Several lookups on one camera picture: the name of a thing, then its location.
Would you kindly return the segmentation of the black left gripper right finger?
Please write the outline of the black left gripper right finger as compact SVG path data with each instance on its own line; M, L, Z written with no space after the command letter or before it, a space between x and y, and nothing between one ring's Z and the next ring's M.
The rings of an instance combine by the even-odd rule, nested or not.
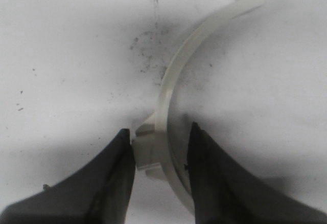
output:
M326 214L259 180L192 124L187 171L196 223L326 223Z

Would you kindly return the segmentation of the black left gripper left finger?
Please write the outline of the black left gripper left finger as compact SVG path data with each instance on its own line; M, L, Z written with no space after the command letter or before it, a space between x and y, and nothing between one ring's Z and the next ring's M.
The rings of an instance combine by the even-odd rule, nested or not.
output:
M124 223L134 176L130 131L121 129L73 175L7 206L1 223Z

